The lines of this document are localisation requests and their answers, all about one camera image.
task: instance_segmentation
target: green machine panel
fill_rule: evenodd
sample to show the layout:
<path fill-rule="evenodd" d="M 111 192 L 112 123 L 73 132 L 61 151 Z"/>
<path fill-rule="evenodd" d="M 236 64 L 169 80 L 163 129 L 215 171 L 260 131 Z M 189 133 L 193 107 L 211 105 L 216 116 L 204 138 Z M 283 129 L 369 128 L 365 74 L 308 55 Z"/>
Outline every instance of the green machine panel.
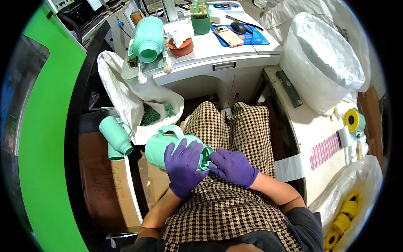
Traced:
<path fill-rule="evenodd" d="M 49 57 L 29 95 L 19 136 L 19 180 L 33 233 L 43 251 L 88 251 L 69 202 L 64 170 L 66 117 L 86 53 L 43 4 L 23 35 Z"/>

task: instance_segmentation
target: cotton ball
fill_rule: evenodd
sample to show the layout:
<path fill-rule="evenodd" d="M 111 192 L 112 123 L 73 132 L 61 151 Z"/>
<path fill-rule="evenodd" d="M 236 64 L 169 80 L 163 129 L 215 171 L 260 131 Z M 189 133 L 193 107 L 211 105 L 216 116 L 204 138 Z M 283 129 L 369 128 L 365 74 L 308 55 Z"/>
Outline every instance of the cotton ball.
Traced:
<path fill-rule="evenodd" d="M 139 83 L 142 84 L 142 85 L 147 83 L 147 77 L 145 75 L 143 75 L 143 74 L 139 75 L 138 79 L 139 79 Z"/>
<path fill-rule="evenodd" d="M 171 73 L 172 72 L 172 66 L 171 65 L 165 65 L 164 66 L 164 73 Z"/>

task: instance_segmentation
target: forearm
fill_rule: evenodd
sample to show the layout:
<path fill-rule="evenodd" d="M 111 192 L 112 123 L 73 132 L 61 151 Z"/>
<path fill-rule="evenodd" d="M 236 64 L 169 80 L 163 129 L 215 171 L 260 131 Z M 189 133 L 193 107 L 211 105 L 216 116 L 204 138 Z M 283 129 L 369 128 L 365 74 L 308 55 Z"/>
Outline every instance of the forearm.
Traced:
<path fill-rule="evenodd" d="M 174 214 L 180 202 L 181 199 L 178 198 L 171 189 L 168 189 L 164 196 L 145 216 L 137 240 L 141 237 L 158 238 L 160 230 L 165 225 L 165 220 Z"/>
<path fill-rule="evenodd" d="M 306 207 L 301 195 L 291 185 L 263 173 L 258 174 L 250 188 L 265 194 L 277 206 L 284 205 L 284 213 L 294 207 Z"/>

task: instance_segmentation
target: spray can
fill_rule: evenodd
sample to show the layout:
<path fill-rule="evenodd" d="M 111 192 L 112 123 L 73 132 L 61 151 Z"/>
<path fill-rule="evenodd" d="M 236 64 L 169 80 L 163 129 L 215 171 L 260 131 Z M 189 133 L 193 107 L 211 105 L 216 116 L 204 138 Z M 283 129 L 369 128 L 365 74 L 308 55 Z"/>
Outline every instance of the spray can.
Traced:
<path fill-rule="evenodd" d="M 141 12 L 132 10 L 130 18 L 133 20 L 134 25 L 137 25 L 139 21 L 143 19 L 143 16 L 141 15 Z"/>

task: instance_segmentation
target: houndstooth skirt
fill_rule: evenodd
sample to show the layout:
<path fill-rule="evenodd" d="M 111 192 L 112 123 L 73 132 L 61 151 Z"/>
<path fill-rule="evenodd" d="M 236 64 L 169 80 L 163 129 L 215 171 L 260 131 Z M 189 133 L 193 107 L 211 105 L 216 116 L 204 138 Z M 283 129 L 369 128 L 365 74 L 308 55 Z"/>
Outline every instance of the houndstooth skirt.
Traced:
<path fill-rule="evenodd" d="M 197 136 L 214 149 L 240 151 L 251 166 L 274 177 L 266 107 L 238 102 L 233 115 L 227 116 L 204 102 L 190 116 L 184 134 Z M 184 242 L 220 241 L 266 230 L 276 232 L 287 251 L 302 251 L 288 227 L 285 216 L 268 197 L 209 173 L 166 220 L 162 238 L 165 251 L 177 251 Z"/>

